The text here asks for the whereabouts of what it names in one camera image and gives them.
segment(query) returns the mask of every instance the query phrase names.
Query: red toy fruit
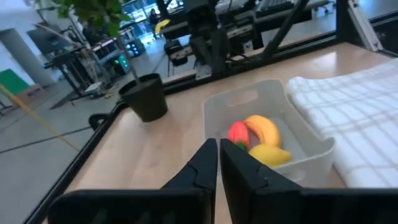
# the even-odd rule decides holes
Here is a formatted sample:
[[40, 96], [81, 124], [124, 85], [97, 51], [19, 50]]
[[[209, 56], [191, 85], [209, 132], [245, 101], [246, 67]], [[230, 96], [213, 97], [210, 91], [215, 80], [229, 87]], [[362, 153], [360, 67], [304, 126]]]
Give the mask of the red toy fruit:
[[241, 149], [249, 149], [249, 131], [242, 121], [236, 121], [228, 130], [227, 138]]

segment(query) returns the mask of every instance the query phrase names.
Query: person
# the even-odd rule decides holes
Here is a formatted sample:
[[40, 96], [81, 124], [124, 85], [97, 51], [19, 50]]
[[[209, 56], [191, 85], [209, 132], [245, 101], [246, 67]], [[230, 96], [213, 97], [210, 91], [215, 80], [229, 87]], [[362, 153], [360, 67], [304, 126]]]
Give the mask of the person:
[[157, 17], [155, 9], [151, 9], [150, 15], [149, 15], [149, 23], [150, 23], [150, 27], [152, 28], [152, 33], [154, 34], [155, 39], [157, 39], [157, 36], [155, 34], [155, 27], [158, 22], [159, 22], [159, 18]]

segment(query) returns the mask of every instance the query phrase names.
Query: potted plant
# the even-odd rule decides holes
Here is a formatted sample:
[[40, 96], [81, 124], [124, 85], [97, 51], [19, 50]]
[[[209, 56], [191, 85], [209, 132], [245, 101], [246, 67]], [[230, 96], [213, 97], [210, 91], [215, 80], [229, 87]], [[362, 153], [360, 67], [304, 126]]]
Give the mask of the potted plant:
[[121, 21], [130, 21], [131, 18], [123, 14], [119, 0], [53, 0], [53, 2], [59, 4], [59, 17], [67, 18], [68, 14], [74, 11], [79, 21], [93, 20], [95, 28], [105, 27], [110, 36], [117, 38], [134, 76], [134, 80], [124, 85], [119, 94], [143, 122], [156, 120], [166, 114], [167, 105], [160, 75], [153, 73], [138, 77], [131, 61], [128, 60], [126, 46], [119, 38], [119, 25]]

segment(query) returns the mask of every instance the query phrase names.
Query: desk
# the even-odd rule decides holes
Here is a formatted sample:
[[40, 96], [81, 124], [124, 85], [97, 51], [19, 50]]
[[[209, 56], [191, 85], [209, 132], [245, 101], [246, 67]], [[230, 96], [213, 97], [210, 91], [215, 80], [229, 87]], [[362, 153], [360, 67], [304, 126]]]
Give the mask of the desk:
[[[123, 110], [96, 146], [67, 192], [77, 189], [158, 189], [173, 177], [203, 144], [202, 104], [211, 95], [278, 78], [327, 78], [372, 67], [388, 57], [340, 44], [167, 97], [169, 112], [144, 124]], [[221, 174], [218, 174], [215, 223], [231, 223]], [[331, 187], [344, 187], [332, 172]]]

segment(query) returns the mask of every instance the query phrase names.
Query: black plant pot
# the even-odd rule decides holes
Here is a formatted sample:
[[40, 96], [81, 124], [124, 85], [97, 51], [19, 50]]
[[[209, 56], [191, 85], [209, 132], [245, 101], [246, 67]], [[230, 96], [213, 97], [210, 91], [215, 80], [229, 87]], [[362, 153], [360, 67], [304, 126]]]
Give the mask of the black plant pot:
[[131, 81], [119, 90], [120, 97], [143, 122], [161, 118], [167, 112], [167, 105], [160, 75], [152, 73], [139, 79], [141, 87], [137, 86], [136, 81]]

